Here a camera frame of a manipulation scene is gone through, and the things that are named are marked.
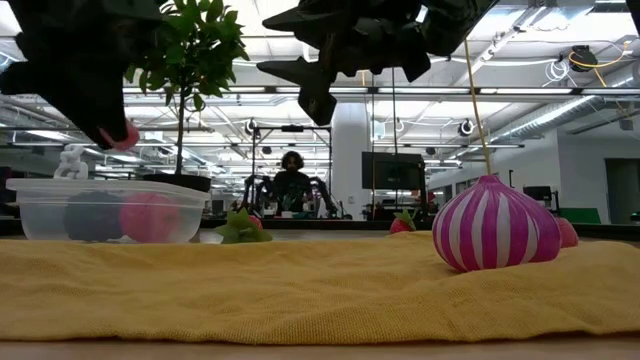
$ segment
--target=ceiling duct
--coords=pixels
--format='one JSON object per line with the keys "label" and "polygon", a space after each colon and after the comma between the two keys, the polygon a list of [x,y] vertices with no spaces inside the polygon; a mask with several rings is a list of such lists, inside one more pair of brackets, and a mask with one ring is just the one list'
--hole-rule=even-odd
{"label": "ceiling duct", "polygon": [[[605,77],[610,88],[640,87],[640,61]],[[529,139],[579,119],[594,111],[602,110],[606,105],[602,96],[588,95],[564,103],[551,104],[531,112],[492,134],[491,142],[509,138]]]}

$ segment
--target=yellow towel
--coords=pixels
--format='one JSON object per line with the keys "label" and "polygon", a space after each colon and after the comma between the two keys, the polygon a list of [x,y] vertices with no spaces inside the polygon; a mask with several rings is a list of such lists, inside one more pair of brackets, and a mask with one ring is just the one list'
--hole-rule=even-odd
{"label": "yellow towel", "polygon": [[245,245],[0,242],[0,339],[246,344],[640,331],[640,250],[457,274],[429,233]]}

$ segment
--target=clear plastic bin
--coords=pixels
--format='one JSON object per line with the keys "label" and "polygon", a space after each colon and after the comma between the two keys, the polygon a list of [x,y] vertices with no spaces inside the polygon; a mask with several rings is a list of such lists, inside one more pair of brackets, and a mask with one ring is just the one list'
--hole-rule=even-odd
{"label": "clear plastic bin", "polygon": [[147,181],[10,179],[30,240],[184,243],[209,194]]}

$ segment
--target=potted plant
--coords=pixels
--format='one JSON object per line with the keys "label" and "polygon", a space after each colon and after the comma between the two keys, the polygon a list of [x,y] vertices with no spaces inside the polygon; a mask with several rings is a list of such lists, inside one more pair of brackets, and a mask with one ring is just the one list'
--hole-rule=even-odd
{"label": "potted plant", "polygon": [[165,105],[178,119],[176,171],[145,180],[208,192],[211,179],[182,174],[184,122],[205,109],[203,96],[222,97],[221,89],[229,90],[229,81],[236,81],[234,59],[249,60],[240,38],[242,26],[236,22],[238,12],[223,0],[174,0],[160,11],[164,19],[155,46],[131,64],[125,78],[133,82],[140,69],[138,85],[144,94],[164,89]]}

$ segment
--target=striped onion toy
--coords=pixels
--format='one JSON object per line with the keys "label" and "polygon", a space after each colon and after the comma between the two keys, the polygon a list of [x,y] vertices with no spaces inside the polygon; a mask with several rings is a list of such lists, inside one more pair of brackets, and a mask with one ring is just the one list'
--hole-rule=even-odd
{"label": "striped onion toy", "polygon": [[436,216],[438,254],[459,271],[550,261],[560,252],[560,230],[533,199],[482,176]]}

